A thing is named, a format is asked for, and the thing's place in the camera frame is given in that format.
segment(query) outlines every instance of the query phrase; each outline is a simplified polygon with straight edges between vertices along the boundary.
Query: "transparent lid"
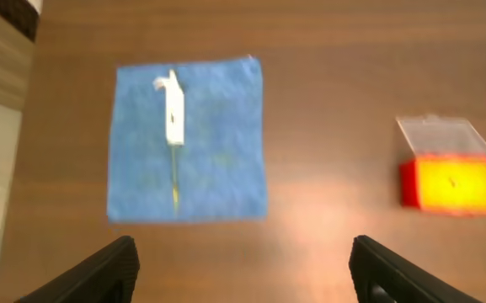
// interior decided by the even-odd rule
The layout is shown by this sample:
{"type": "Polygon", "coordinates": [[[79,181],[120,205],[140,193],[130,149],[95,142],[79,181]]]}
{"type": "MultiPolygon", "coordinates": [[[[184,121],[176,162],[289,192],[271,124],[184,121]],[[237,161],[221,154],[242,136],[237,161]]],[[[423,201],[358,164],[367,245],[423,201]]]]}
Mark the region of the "transparent lid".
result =
{"type": "Polygon", "coordinates": [[[486,141],[466,119],[401,117],[398,124],[415,154],[486,156],[486,141]]]}

